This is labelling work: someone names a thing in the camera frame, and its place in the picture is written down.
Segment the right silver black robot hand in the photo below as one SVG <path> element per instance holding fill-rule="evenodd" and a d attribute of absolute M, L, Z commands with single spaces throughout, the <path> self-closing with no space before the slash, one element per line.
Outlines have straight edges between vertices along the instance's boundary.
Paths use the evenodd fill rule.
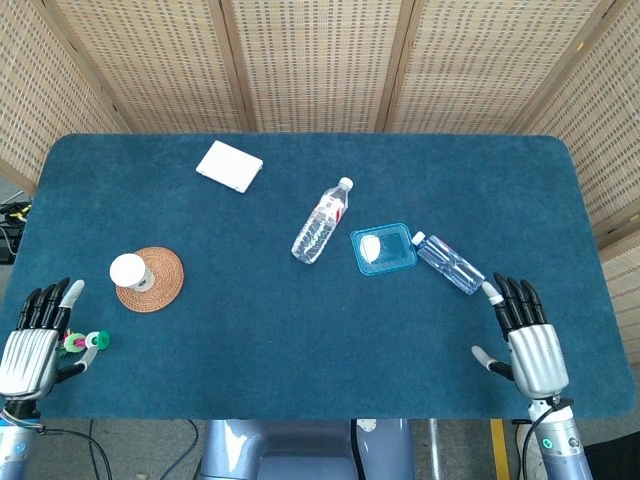
<path fill-rule="evenodd" d="M 514 382 L 529 399 L 558 397 L 569 385 L 569 376 L 556 330 L 535 287 L 495 273 L 494 281 L 484 281 L 481 288 L 494 309 L 510 362 L 496 360 L 477 345 L 471 347 L 475 359 Z"/>

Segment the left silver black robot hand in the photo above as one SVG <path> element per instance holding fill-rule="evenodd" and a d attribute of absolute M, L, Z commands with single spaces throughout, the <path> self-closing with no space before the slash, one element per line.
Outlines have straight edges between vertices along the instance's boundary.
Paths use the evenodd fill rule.
<path fill-rule="evenodd" d="M 100 347 L 89 336 L 79 360 L 59 365 L 71 313 L 84 286 L 82 280 L 64 278 L 26 297 L 1 357 L 1 396 L 6 400 L 38 401 L 54 385 L 84 373 L 93 363 Z"/>

